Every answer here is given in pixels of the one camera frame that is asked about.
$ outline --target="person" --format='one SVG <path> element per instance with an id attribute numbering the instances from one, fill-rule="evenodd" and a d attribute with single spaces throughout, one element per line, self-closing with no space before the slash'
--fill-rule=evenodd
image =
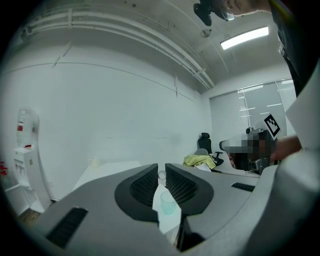
<path id="1" fill-rule="evenodd" d="M 224 13 L 236 19 L 256 12 L 272 14 L 278 27 L 279 53 L 288 65 L 298 97 L 319 59 L 319 50 L 314 43 L 317 40 L 310 40 L 312 33 L 317 31 L 312 26 L 318 24 L 312 6 L 307 2 L 294 0 L 211 0 L 211 3 L 213 6 L 221 6 Z M 282 160 L 301 148 L 297 136 L 277 139 L 270 161 Z"/>

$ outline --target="vent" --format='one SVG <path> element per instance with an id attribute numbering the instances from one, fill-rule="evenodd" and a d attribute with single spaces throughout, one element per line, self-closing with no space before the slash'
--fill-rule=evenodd
<path id="1" fill-rule="evenodd" d="M 64 249 L 87 213 L 86 209 L 74 207 L 46 238 Z"/>
<path id="2" fill-rule="evenodd" d="M 255 189 L 255 186 L 247 185 L 247 184 L 243 184 L 243 183 L 238 183 L 238 182 L 232 184 L 231 187 L 234 187 L 234 188 L 240 189 L 240 190 L 249 191 L 249 192 L 252 192 Z"/>

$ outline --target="window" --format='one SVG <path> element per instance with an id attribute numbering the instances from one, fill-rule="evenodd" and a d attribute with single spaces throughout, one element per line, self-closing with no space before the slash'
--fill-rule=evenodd
<path id="1" fill-rule="evenodd" d="M 287 136 L 285 110 L 275 82 L 244 89 L 243 95 L 251 127 L 271 114 L 281 129 L 278 137 Z"/>
<path id="2" fill-rule="evenodd" d="M 278 87 L 278 91 L 282 100 L 284 111 L 286 112 L 297 98 L 294 82 L 292 80 L 277 81 L 276 85 Z M 285 121 L 286 121 L 287 135 L 288 136 L 295 135 L 296 132 L 287 117 L 285 117 Z"/>

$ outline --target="white wall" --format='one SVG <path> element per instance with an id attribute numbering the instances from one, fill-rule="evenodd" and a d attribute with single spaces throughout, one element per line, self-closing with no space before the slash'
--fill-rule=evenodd
<path id="1" fill-rule="evenodd" d="M 199 86 L 171 59 L 131 39 L 83 29 L 40 33 L 2 70 L 1 158 L 12 170 L 18 109 L 30 106 L 39 115 L 39 156 L 54 199 L 73 189 L 89 152 L 106 162 L 158 163 L 160 170 L 182 163 L 209 132 Z"/>

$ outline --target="window blind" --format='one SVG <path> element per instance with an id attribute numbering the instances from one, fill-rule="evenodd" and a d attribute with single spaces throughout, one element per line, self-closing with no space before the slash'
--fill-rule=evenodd
<path id="1" fill-rule="evenodd" d="M 254 127 L 271 114 L 281 129 L 278 137 L 287 136 L 285 110 L 276 83 L 258 85 L 243 91 L 250 126 Z"/>
<path id="2" fill-rule="evenodd" d="M 276 85 L 282 100 L 284 111 L 286 112 L 297 98 L 294 82 L 292 80 L 277 81 Z M 288 136 L 295 135 L 296 134 L 295 129 L 293 128 L 293 126 L 291 125 L 287 117 L 285 117 L 285 121 L 286 121 L 287 135 Z"/>
<path id="3" fill-rule="evenodd" d="M 248 112 L 240 111 L 245 107 L 245 97 L 238 92 L 210 100 L 212 152 L 221 151 L 219 148 L 221 141 L 238 139 L 241 134 L 246 133 L 246 129 L 249 127 Z M 219 168 L 226 171 L 238 171 L 233 169 L 225 152 L 219 158 L 224 160 Z"/>

